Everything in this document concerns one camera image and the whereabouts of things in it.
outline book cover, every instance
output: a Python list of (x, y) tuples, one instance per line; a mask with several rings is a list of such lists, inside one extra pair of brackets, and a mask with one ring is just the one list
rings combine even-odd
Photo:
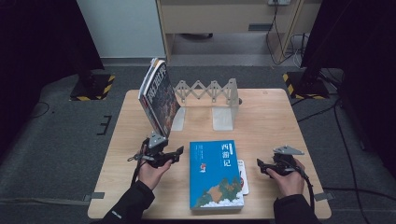
[(157, 134), (168, 138), (180, 105), (164, 60), (153, 59), (139, 90), (139, 101)]
[(190, 142), (190, 209), (244, 206), (233, 140)]

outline black device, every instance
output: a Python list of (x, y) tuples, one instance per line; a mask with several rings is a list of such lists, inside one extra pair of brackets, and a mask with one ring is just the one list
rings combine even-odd
[(168, 146), (168, 142), (169, 140), (167, 138), (160, 136), (155, 132), (152, 132), (151, 137), (147, 137), (142, 142), (139, 153), (128, 159), (128, 161), (137, 161), (131, 186), (136, 182), (140, 167), (144, 164), (142, 163), (142, 160), (146, 160), (146, 162), (154, 168), (164, 166), (169, 160), (172, 160), (172, 163), (180, 160), (180, 155), (183, 154), (184, 147), (180, 147), (174, 152), (163, 153), (163, 149)]
[(304, 170), (297, 165), (292, 155), (304, 155), (304, 153), (300, 150), (297, 150), (289, 146), (275, 148), (274, 157), (273, 157), (275, 164), (267, 164), (261, 161), (260, 159), (257, 159), (257, 165), (260, 167), (260, 171), (262, 172), (262, 174), (266, 174), (266, 175), (269, 175), (267, 173), (268, 168), (274, 170), (279, 175), (283, 175), (283, 176), (289, 175), (294, 171), (298, 172), (303, 177), (303, 179), (306, 182), (306, 185), (308, 186), (310, 205), (312, 210), (315, 211), (314, 191), (312, 189), (313, 186), (309, 181), (308, 175), (306, 175)]
[(160, 144), (149, 147), (150, 138), (146, 138), (143, 146), (147, 146), (146, 151), (134, 155), (135, 160), (145, 159), (148, 164), (154, 168), (163, 166), (167, 161), (172, 160), (172, 163), (180, 160), (180, 155), (183, 154), (184, 147), (178, 148), (174, 152), (163, 153), (163, 149), (168, 146), (168, 139), (161, 141)]
[(284, 155), (275, 153), (274, 155), (275, 164), (267, 164), (257, 159), (257, 165), (260, 167), (262, 174), (269, 175), (267, 169), (270, 168), (277, 172), (279, 175), (288, 175), (295, 170), (296, 161), (291, 155)]

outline gray carpet floor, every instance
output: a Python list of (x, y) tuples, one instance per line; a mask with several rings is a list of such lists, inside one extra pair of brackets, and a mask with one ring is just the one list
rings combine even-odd
[[(46, 86), (40, 103), (15, 139), (7, 159), (0, 166), (0, 198), (50, 198), (81, 201), (91, 194), (99, 176), (125, 93), (138, 89), (147, 66), (107, 67), (116, 76), (105, 100), (73, 102), (69, 94), (78, 77), (71, 76)], [(169, 66), (174, 85), (179, 80), (224, 85), (235, 77), (238, 88), (286, 89), (282, 74), (296, 67), (273, 66)], [(332, 93), (336, 91), (328, 86)], [(333, 94), (325, 100), (290, 99), (297, 119), (303, 119), (334, 105)], [(359, 189), (393, 197), (361, 192), (363, 214), (371, 223), (396, 220), (396, 181), (382, 166), (375, 152), (362, 151), (360, 140), (341, 106), (335, 108), (347, 150), (351, 155)], [(105, 135), (101, 123), (111, 116)], [(347, 150), (339, 132), (334, 110), (299, 122), (304, 140), (322, 186), (335, 199), (329, 201), (332, 217), (323, 223), (364, 223), (354, 188)], [(88, 205), (0, 203), (0, 223), (90, 223)]]

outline wooden table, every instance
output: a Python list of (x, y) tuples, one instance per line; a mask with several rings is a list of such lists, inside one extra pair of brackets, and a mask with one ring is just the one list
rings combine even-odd
[[(305, 166), (314, 186), (314, 193), (323, 192), (318, 175), (307, 151), (303, 136), (292, 112), (289, 98), (279, 89), (238, 90), (242, 104), (234, 123), (234, 130), (215, 132), (212, 128), (211, 102), (196, 103), (188, 98), (183, 131), (171, 132), (169, 146), (164, 152), (184, 146), (180, 162), (172, 165), (154, 190), (156, 199), (143, 214), (147, 219), (267, 219), (274, 218), (273, 203), (279, 195), (273, 179), (260, 173), (256, 159), (273, 163), (273, 149), (289, 145), (300, 149), (303, 156), (295, 156)], [(95, 192), (104, 192), (104, 199), (92, 199), (88, 210), (91, 218), (102, 218), (130, 187), (136, 161), (127, 161), (140, 148), (142, 141), (152, 131), (141, 105), (137, 91), (128, 91), (120, 111), (108, 152)], [(240, 211), (190, 210), (190, 141), (233, 139), (238, 159), (247, 170), (249, 194)], [(304, 196), (309, 201), (305, 185)], [(329, 218), (331, 210), (327, 201), (316, 202), (318, 218)]]

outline expandable book stand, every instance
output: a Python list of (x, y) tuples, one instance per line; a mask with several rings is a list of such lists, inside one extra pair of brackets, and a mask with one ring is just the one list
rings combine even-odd
[[(215, 131), (232, 131), (234, 121), (239, 108), (238, 89), (236, 87), (235, 78), (231, 78), (228, 83), (221, 87), (217, 81), (211, 81), (208, 87), (205, 87), (201, 81), (197, 80), (191, 87), (187, 85), (184, 80), (180, 80), (174, 88), (176, 96), (179, 97), (182, 106), (174, 118), (172, 124), (172, 131), (182, 131), (184, 124), (184, 117), (186, 113), (187, 99), (189, 95), (193, 95), (196, 99), (201, 100), (207, 98), (211, 99), (213, 130)], [(225, 97), (224, 105), (217, 105), (218, 97)]]

